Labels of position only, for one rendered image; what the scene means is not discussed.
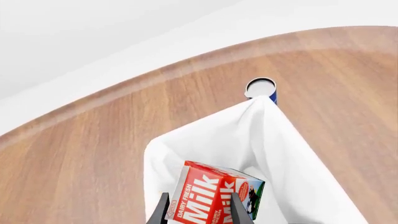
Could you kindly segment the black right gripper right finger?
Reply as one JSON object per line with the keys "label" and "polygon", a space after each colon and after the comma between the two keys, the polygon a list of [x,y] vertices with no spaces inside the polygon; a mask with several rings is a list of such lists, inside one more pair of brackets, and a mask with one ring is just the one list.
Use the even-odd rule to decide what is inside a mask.
{"label": "black right gripper right finger", "polygon": [[242,201],[240,201],[239,195],[236,192],[231,194],[230,207],[233,224],[254,224],[243,207]]}

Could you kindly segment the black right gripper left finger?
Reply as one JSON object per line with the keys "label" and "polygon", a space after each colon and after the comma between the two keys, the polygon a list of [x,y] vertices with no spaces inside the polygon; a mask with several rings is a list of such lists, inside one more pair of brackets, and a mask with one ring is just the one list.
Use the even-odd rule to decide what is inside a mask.
{"label": "black right gripper left finger", "polygon": [[147,221],[147,224],[167,224],[168,220],[165,219],[165,215],[169,204],[169,194],[166,192],[162,193],[154,212]]}

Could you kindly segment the red milk carton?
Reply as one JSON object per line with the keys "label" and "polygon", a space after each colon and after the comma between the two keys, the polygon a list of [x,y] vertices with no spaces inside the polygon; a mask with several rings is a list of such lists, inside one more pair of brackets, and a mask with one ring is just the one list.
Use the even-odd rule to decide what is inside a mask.
{"label": "red milk carton", "polygon": [[257,217],[265,182],[236,169],[185,161],[166,220],[183,224],[232,224],[231,194],[251,220]]}

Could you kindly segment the blue tin with white lid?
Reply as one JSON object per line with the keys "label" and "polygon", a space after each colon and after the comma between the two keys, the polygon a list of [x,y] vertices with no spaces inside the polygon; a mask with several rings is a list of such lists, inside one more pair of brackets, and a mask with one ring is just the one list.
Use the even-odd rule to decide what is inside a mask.
{"label": "blue tin with white lid", "polygon": [[257,96],[267,96],[277,104],[277,84],[270,78],[255,78],[246,85],[244,96],[248,100]]}

